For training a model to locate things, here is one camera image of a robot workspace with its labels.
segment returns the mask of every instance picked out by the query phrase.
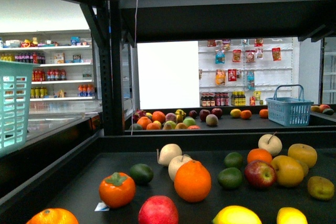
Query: teal plastic basket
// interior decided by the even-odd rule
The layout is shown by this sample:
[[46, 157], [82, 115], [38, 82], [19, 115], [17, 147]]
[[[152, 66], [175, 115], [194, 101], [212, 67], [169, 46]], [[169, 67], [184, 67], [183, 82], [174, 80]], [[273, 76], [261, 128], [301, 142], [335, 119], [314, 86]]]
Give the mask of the teal plastic basket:
[[[299, 86], [299, 98], [279, 98], [278, 89], [281, 87]], [[305, 100], [303, 86], [299, 84], [280, 85], [276, 88], [273, 98], [266, 98], [268, 119], [283, 126], [307, 126], [309, 124], [312, 101]]]
[[33, 67], [29, 63], [0, 61], [0, 157], [26, 142]]

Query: green fruit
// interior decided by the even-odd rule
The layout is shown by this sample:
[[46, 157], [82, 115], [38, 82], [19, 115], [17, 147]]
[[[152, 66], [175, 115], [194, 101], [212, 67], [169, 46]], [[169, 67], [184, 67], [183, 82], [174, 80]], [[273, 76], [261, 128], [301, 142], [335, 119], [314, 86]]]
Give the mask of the green fruit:
[[230, 167], [222, 170], [217, 180], [224, 189], [236, 189], [243, 183], [243, 174], [238, 168]]
[[325, 109], [322, 112], [325, 115], [333, 115], [334, 114], [334, 110], [333, 109]]
[[243, 156], [238, 152], [231, 152], [224, 158], [224, 165], [240, 169], [243, 166]]
[[335, 193], [334, 184], [327, 178], [320, 176], [310, 177], [307, 183], [307, 188], [311, 197], [320, 200], [330, 200]]
[[152, 181], [154, 173], [152, 168], [146, 164], [136, 164], [130, 169], [130, 177], [137, 185], [145, 185]]
[[130, 126], [129, 130], [132, 130], [132, 128], [133, 128], [134, 131], [140, 131], [140, 130], [142, 130], [142, 126], [140, 124], [138, 124], [138, 123], [133, 123]]

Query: white wall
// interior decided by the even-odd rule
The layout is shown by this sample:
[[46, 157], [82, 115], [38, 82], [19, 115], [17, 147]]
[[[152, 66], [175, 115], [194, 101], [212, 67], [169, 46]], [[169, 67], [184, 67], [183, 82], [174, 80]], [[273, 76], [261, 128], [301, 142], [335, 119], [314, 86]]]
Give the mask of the white wall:
[[89, 29], [78, 4], [61, 0], [0, 0], [0, 33]]
[[304, 88], [304, 98], [319, 103], [321, 41], [310, 39], [300, 43], [299, 84]]

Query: fruit leaf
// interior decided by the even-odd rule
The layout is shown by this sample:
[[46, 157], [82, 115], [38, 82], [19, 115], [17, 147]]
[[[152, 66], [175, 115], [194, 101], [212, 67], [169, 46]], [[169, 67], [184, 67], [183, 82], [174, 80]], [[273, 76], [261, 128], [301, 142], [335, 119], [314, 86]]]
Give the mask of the fruit leaf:
[[121, 176], [120, 173], [113, 173], [110, 177], [105, 179], [105, 182], [113, 184], [114, 186], [121, 186], [126, 179], [127, 176]]

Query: fruit stem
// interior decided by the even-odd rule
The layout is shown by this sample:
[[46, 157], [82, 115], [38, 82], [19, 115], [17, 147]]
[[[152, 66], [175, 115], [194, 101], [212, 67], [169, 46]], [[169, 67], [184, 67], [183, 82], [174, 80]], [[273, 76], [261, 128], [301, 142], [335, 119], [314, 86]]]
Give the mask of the fruit stem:
[[274, 137], [274, 135], [277, 134], [277, 132], [273, 133], [273, 135], [269, 138], [269, 140], [267, 141], [267, 144], [269, 144], [269, 141], [271, 141], [271, 138]]

